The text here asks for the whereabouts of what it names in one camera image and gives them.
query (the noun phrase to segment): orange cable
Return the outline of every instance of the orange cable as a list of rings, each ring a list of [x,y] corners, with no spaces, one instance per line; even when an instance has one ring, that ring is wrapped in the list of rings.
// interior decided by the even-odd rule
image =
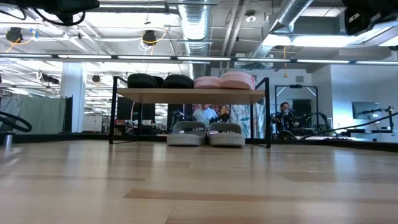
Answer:
[[[6,53],[8,53],[8,52],[17,44],[17,42],[18,42],[20,39],[21,39],[21,38],[18,38],[17,41],[15,41],[15,43],[10,42],[10,43],[12,43],[12,45],[11,45],[10,48],[8,48],[8,50],[6,51]]]
[[[18,42],[18,40],[15,42],[15,43],[12,43],[11,41],[8,41],[10,44],[14,44],[14,45],[24,45],[24,44],[28,44],[30,41],[32,41],[33,40],[33,38],[35,37],[35,32],[33,32],[33,36],[32,36],[32,38],[30,38],[30,40],[28,40],[27,42],[23,42],[23,43],[17,43]]]

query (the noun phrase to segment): monitor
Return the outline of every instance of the monitor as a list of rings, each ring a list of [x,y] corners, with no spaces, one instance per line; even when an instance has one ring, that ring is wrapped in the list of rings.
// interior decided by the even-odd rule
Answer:
[[[380,119],[381,112],[364,113],[379,109],[379,103],[375,102],[353,102],[353,118],[354,119]]]

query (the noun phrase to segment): curtain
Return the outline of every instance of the curtain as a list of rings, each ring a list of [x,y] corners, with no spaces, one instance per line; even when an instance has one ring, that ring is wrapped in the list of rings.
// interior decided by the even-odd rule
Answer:
[[[17,134],[58,134],[62,132],[66,99],[25,97],[20,117],[32,125],[32,131]]]
[[[17,97],[2,97],[0,104],[0,111],[9,113],[15,116],[19,116],[21,106],[22,106],[23,98]]]

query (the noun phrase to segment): ductwork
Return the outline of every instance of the ductwork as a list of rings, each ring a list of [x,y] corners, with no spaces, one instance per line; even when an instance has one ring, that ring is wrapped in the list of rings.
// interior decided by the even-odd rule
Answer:
[[[209,40],[210,39],[210,9],[211,6],[203,5],[179,5],[181,15],[181,28],[185,40]],[[199,43],[186,43],[185,50],[189,56],[208,56],[209,45]],[[206,75],[206,64],[190,64],[192,78]]]
[[[311,5],[314,0],[284,0],[280,11],[266,19],[264,25],[264,32],[266,38],[263,40],[256,51],[251,54],[251,57],[266,57],[275,45],[267,41],[268,34],[271,34],[275,30],[287,27],[287,32],[293,31],[294,22],[300,17],[300,15]]]
[[[101,2],[99,8],[89,12],[178,14],[181,17],[181,28],[185,40],[209,40],[210,10],[211,6],[199,4],[181,4],[177,7],[170,6],[166,9],[164,4],[113,4]],[[189,56],[207,56],[209,49],[210,46],[208,44],[185,44],[185,50]],[[206,74],[206,65],[190,64],[190,74],[193,78],[204,76]]]
[[[87,12],[113,12],[113,13],[159,13],[159,14],[175,14],[179,15],[176,6],[169,6],[167,9],[165,4],[125,4],[125,3],[106,3],[101,2],[98,8]]]

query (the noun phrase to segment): ceiling pipe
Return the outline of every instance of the ceiling pipe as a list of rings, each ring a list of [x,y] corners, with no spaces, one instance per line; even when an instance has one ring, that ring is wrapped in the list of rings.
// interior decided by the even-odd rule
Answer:
[[[232,35],[231,43],[229,44],[228,51],[226,53],[227,56],[230,56],[231,53],[232,53],[232,50],[233,50],[235,42],[236,42],[236,37],[238,36],[239,30],[241,28],[241,24],[242,24],[242,21],[243,21],[243,19],[245,17],[246,10],[248,8],[248,4],[249,3],[250,3],[250,0],[244,0],[243,1],[243,5],[241,7],[241,13],[239,15],[239,19],[238,19],[238,21],[236,23],[236,26],[234,28],[234,32],[233,32],[233,35]]]
[[[284,0],[277,14],[268,16],[264,25],[265,39],[250,57],[266,57],[275,45],[267,40],[268,34],[275,30],[288,28],[287,32],[293,31],[294,22],[308,8],[314,0]]]
[[[169,6],[167,9],[165,4],[121,4],[121,3],[105,3],[101,2],[98,8],[87,12],[113,12],[113,13],[155,13],[155,14],[174,14],[179,15],[176,6]]]
[[[238,10],[239,1],[240,0],[234,0],[234,3],[232,5],[231,17],[229,18],[228,28],[227,28],[226,33],[225,33],[225,38],[224,38],[224,42],[223,42],[223,48],[221,49],[221,56],[224,56],[225,51],[226,51],[226,47],[228,45],[229,37],[230,37],[231,31],[232,31],[232,26],[234,26],[236,11]]]
[[[181,28],[184,40],[210,39],[210,10],[211,6],[196,4],[178,5],[181,15]],[[188,56],[208,56],[210,45],[205,43],[186,43],[185,51]],[[206,64],[190,64],[191,78],[206,75]]]

